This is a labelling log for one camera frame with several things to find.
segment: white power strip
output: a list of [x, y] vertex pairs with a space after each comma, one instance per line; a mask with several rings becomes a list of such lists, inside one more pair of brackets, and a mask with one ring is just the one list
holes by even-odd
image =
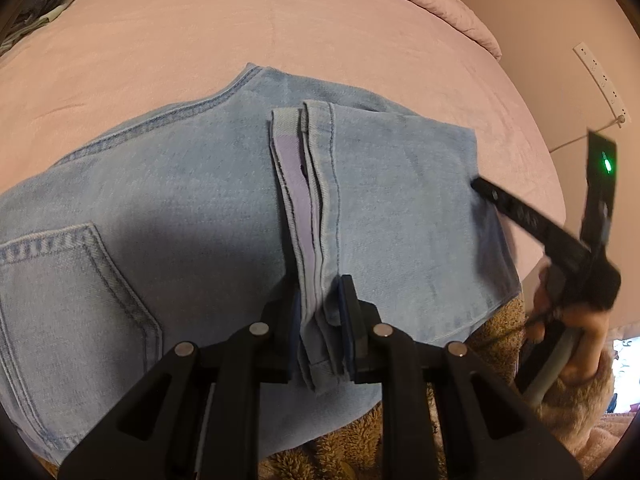
[[618, 127], [622, 127], [622, 125], [620, 124], [621, 122], [624, 122], [625, 124], [630, 123], [631, 117], [626, 111], [625, 104], [622, 102], [622, 99], [618, 95], [618, 92], [616, 91], [615, 86], [613, 86], [611, 79], [609, 79], [609, 77], [604, 73], [602, 66], [593, 55], [589, 47], [586, 46], [583, 42], [574, 46], [574, 52], [578, 55], [580, 60], [582, 60], [585, 67], [587, 67], [587, 70], [598, 85], [598, 88], [600, 88], [600, 91], [607, 100], [607, 103], [609, 103], [609, 107], [611, 108], [613, 114], [617, 118], [620, 116], [623, 116], [625, 118], [624, 121], [618, 122]]

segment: green light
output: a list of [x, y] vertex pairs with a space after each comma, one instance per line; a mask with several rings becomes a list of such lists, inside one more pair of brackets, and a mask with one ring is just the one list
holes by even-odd
[[611, 171], [613, 170], [613, 167], [609, 159], [607, 158], [607, 154], [605, 152], [602, 152], [602, 160], [604, 161], [604, 167], [606, 168], [607, 173], [611, 173]]

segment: brown fleece clothing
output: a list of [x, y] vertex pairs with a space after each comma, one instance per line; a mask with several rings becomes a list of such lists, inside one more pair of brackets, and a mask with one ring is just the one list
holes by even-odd
[[[515, 333], [487, 348], [482, 343], [522, 325], [524, 302], [515, 298], [478, 328], [466, 343], [505, 382], [512, 383], [522, 334]], [[536, 413], [574, 454], [588, 477], [617, 444], [633, 414], [602, 415], [613, 393], [612, 356], [605, 350], [596, 376], [587, 384], [568, 387], [560, 379], [551, 387]], [[433, 393], [427, 390], [441, 478], [446, 478], [444, 452]], [[260, 480], [380, 480], [382, 478], [382, 407], [340, 430], [276, 453], [260, 464]]]

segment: bed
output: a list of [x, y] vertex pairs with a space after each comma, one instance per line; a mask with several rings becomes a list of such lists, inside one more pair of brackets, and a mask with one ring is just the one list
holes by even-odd
[[[553, 163], [499, 57], [459, 0], [76, 0], [0, 57], [0, 192], [253, 62], [474, 129], [480, 173], [562, 223]], [[504, 225], [522, 280], [542, 249]]]

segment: beige wall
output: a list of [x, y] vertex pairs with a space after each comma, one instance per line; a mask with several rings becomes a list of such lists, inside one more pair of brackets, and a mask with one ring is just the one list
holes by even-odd
[[[618, 188], [609, 244], [622, 271], [613, 325], [640, 321], [640, 39], [615, 0], [463, 0], [496, 35], [501, 65], [529, 106], [550, 149], [613, 119], [572, 48], [584, 41], [625, 102], [632, 122], [606, 130], [618, 143]], [[578, 232], [584, 206], [586, 141], [552, 154]], [[530, 296], [537, 279], [525, 282]], [[640, 327], [631, 329], [640, 333]]]

